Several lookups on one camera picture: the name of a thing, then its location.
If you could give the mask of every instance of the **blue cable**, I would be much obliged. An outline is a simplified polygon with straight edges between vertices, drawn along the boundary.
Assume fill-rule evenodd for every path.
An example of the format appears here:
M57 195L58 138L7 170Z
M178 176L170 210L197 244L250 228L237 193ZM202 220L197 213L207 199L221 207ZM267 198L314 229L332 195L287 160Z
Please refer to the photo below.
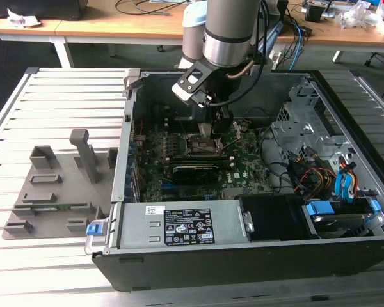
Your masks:
M298 59L298 56L299 56L299 51L300 51L300 45L301 45L301 29L294 22L292 22L291 24L297 28L297 31L299 33L299 43L297 44L296 54L294 55L294 59L293 59L292 65L290 66L289 70L292 70L294 64L296 64L296 62L297 62L297 59Z

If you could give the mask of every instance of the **barcode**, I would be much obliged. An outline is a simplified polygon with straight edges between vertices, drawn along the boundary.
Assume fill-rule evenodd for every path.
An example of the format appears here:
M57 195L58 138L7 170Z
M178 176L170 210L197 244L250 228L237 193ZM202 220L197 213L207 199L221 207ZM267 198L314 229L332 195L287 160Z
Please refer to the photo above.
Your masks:
M164 214L165 206L146 206L145 207L145 214L146 215L162 215Z

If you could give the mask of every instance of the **gray stand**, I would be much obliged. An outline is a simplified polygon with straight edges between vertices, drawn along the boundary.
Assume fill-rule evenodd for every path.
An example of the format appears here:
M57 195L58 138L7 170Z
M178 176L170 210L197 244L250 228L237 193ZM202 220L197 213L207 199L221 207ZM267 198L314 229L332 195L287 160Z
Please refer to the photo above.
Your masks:
M95 154L87 140L86 129L73 129L77 154L34 147L4 239L82 237L91 221L108 216L118 149Z

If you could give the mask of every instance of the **motherboard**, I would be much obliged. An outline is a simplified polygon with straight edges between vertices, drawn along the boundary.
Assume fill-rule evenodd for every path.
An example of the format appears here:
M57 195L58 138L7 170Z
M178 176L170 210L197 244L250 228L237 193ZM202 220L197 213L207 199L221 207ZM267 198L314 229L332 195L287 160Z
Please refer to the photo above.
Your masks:
M135 129L141 202L231 200L272 193L259 157L259 128L235 121L219 138L203 138L198 125L170 121Z

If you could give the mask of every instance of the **floor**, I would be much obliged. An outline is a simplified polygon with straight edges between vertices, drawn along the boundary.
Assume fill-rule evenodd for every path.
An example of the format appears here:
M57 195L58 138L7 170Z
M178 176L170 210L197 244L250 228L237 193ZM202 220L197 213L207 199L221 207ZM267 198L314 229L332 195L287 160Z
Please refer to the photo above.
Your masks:
M156 46L118 45L117 56L109 57L107 45L70 44L78 67L97 68L173 68L181 57L181 47L165 46L157 52ZM384 54L374 58L371 66L364 66L370 56L363 52L345 52L342 63L332 62L332 52L308 51L301 55L295 69L355 70L359 71L380 94L384 92ZM0 110L16 87L27 67L60 67L57 55L49 43L0 42Z

